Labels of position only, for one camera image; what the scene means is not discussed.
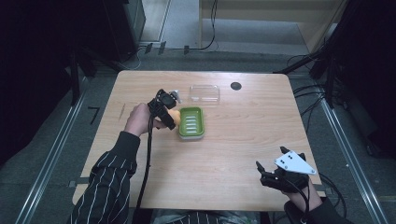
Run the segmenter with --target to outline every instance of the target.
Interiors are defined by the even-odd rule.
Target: table surface
[[[234,91],[233,82],[242,84]],[[305,135],[288,77],[275,74],[218,72],[123,71],[108,100],[81,177],[88,177],[97,159],[113,148],[135,105],[149,102],[159,89],[179,90],[182,104],[191,85],[217,85],[218,105],[199,105],[204,111],[205,136],[183,141],[178,129],[153,131],[151,166],[142,208],[197,210],[283,211],[288,200],[278,190],[263,187],[256,169],[268,171],[284,146],[303,152],[317,169]],[[130,206],[135,206],[147,156],[147,134],[141,136],[137,172],[131,178]],[[311,175],[320,185],[317,175]],[[78,185],[73,202],[82,195]]]

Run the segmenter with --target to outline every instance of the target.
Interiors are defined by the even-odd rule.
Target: transparent box
[[[220,89],[216,85],[192,85],[189,100],[193,105],[218,105]]]

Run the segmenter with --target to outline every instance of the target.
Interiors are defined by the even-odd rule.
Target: wooden table
[[[241,90],[231,89],[235,81],[242,84]],[[307,162],[317,169],[284,75],[120,72],[81,177],[88,177],[97,159],[113,148],[135,105],[149,102],[158,89],[164,89],[179,90],[184,102],[176,108],[191,106],[187,99],[194,84],[218,85],[219,105],[200,105],[205,117],[201,140],[183,141],[177,128],[154,129],[142,208],[282,211],[287,197],[262,186],[255,161],[268,171],[275,170],[274,159],[281,156],[279,147],[284,146],[305,153]],[[130,206],[135,206],[143,180],[147,137],[141,136]],[[317,175],[311,178],[320,184]],[[74,203],[86,187],[78,185]]]
[[[199,44],[202,19],[210,19],[214,0],[199,0]],[[219,0],[217,19],[297,22],[309,52],[322,44],[335,22],[339,22],[347,0]]]

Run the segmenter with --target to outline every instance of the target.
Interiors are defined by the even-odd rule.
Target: wrist
[[[311,180],[308,181],[308,186],[302,189],[302,192],[309,200],[309,211],[314,210],[322,204],[322,200],[315,190]],[[305,200],[300,193],[288,193],[286,195],[302,212],[305,211]]]

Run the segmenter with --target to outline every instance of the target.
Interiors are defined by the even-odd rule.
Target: green soap dish
[[[201,139],[204,137],[204,114],[200,107],[184,107],[180,109],[178,134],[181,139]]]

